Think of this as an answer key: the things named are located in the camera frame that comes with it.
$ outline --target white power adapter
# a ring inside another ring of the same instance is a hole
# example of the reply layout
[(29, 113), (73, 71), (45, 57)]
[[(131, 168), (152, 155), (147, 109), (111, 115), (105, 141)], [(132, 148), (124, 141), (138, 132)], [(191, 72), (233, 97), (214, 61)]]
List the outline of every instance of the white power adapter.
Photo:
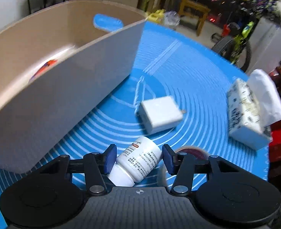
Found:
[(172, 96), (142, 101), (138, 110), (147, 134), (176, 127), (183, 119)]

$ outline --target blue table surface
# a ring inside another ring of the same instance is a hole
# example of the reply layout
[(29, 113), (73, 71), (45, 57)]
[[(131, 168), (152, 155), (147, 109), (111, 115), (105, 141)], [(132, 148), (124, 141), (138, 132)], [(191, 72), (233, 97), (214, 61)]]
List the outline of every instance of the blue table surface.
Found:
[[(247, 80), (244, 73), (210, 49), (146, 22), (129, 78), (65, 135), (36, 168), (61, 154), (76, 159), (92, 151), (103, 152), (112, 143), (120, 154), (137, 137), (145, 135), (160, 148), (163, 144), (173, 149), (199, 146), (266, 180), (268, 148), (256, 152), (228, 137), (226, 92), (237, 78)], [(172, 95), (180, 109), (186, 110), (184, 119), (174, 129), (146, 135), (135, 116), (139, 103), (166, 95)], [(156, 186), (161, 164), (136, 186)], [(23, 176), (0, 169), (0, 194)], [(168, 176), (169, 186), (173, 180)], [(205, 175), (195, 175), (193, 189), (203, 182)], [(73, 183), (85, 188), (84, 175), (74, 174)], [(4, 228), (0, 213), (0, 229)]]

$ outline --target white pill bottle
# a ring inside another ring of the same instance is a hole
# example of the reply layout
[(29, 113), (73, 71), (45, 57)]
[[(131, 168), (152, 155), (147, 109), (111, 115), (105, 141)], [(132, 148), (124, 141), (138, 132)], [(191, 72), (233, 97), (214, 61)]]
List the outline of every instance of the white pill bottle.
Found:
[(117, 157), (108, 178), (115, 186), (132, 187), (135, 182), (141, 182), (160, 160), (159, 147), (141, 136)]

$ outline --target white tissue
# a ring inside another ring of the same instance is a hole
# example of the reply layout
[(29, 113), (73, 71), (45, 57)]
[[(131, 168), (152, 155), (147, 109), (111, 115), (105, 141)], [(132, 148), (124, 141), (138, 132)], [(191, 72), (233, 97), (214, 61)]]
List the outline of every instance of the white tissue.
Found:
[(259, 105), (260, 125), (266, 127), (281, 120), (281, 100), (272, 79), (262, 69), (254, 70), (247, 84)]

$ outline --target storage bin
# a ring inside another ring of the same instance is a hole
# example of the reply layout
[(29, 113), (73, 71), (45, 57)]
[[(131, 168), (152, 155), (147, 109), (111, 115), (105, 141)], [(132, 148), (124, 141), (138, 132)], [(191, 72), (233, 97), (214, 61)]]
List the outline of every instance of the storage bin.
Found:
[[(97, 29), (97, 14), (120, 19)], [(30, 170), (131, 72), (145, 24), (137, 9), (73, 0), (0, 33), (0, 168)], [(57, 62), (40, 69), (49, 60)]]

